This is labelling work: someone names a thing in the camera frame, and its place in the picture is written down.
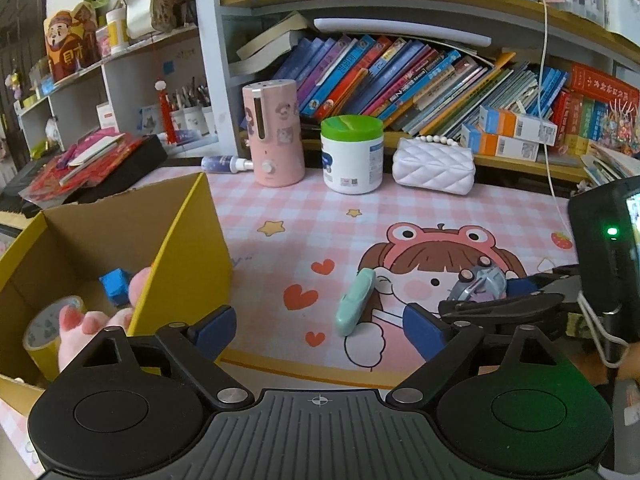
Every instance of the strawberry illustration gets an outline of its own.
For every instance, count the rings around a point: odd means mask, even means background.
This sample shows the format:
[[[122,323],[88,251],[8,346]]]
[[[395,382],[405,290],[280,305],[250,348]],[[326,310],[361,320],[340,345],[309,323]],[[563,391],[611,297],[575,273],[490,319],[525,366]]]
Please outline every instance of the strawberry illustration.
[[[561,249],[564,249],[567,251],[574,247],[574,244],[569,239],[569,237],[560,231],[551,233],[551,241],[555,243],[557,247],[560,247]]]

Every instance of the pink bottle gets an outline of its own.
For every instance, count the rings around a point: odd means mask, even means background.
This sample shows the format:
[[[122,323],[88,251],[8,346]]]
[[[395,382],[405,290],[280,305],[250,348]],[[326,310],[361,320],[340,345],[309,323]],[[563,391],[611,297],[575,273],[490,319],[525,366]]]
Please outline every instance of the pink bottle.
[[[291,186],[305,176],[296,82],[276,79],[242,88],[255,181]]]

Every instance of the silver screw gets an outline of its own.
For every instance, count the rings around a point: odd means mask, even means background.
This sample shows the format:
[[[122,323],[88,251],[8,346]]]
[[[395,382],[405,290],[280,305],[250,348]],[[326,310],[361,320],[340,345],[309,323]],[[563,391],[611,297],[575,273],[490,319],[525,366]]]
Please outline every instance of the silver screw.
[[[392,393],[396,402],[401,404],[415,404],[423,398],[422,392],[415,388],[400,388]]]
[[[249,397],[249,394],[242,388],[225,388],[218,392],[218,400],[225,404],[237,404],[243,402]]]

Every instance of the white cable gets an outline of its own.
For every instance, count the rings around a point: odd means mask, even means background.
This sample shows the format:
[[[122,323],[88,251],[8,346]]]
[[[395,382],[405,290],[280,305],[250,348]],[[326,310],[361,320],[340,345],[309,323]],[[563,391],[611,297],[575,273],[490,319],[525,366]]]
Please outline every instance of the white cable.
[[[548,45],[549,40],[549,15],[548,9],[546,8],[546,0],[542,0],[542,5],[545,8],[545,40],[542,46],[542,59],[540,60],[540,74],[538,75],[538,117],[540,118],[540,130],[542,131],[543,127],[543,118],[542,118],[542,83],[543,77],[542,72],[545,68],[545,59],[546,59],[546,46]],[[554,185],[551,182],[551,169],[549,168],[549,154],[546,150],[546,144],[543,144],[545,149],[545,165],[546,165],[546,178],[549,180],[549,189],[551,190],[551,196],[554,198],[554,204],[556,204],[556,211],[558,211],[558,216],[560,217],[560,221],[566,230],[567,236],[572,236],[571,228],[567,225],[564,216],[560,212],[560,206],[558,205],[558,199],[556,198],[556,192],[554,191]]]
[[[609,332],[607,332],[604,329],[604,327],[602,326],[602,323],[598,319],[598,316],[591,308],[591,305],[589,304],[589,302],[583,296],[582,291],[578,293],[578,306],[582,311],[584,320],[587,322],[587,326],[589,327],[589,332],[591,332],[591,337],[593,337],[593,342],[596,344],[596,349],[598,350],[598,355],[600,356],[600,360],[602,361],[602,363],[607,368],[620,368],[620,365],[622,364],[622,361],[625,360],[626,354],[629,350],[629,343],[627,343],[624,339],[620,339],[619,337],[612,336]],[[622,352],[622,356],[620,357],[619,361],[615,363],[611,363],[607,361],[607,357],[604,355],[604,350],[600,343],[600,336],[602,336],[607,341],[620,345],[624,348],[624,351]]]

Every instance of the purple book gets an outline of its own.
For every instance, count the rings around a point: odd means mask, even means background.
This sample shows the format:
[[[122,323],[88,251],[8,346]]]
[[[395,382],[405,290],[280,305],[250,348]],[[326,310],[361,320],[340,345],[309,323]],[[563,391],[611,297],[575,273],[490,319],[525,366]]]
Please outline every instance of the purple book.
[[[316,66],[313,72],[309,74],[305,79],[305,82],[300,85],[300,88],[298,88],[298,107],[301,110],[305,106],[306,101],[311,97],[313,90],[316,88],[316,83],[320,81],[326,69],[331,66],[335,59],[340,56],[342,51],[347,48],[350,43],[351,38],[347,35],[344,35],[340,40],[336,41],[332,49],[326,56],[324,56],[322,61],[318,63],[318,66]]]

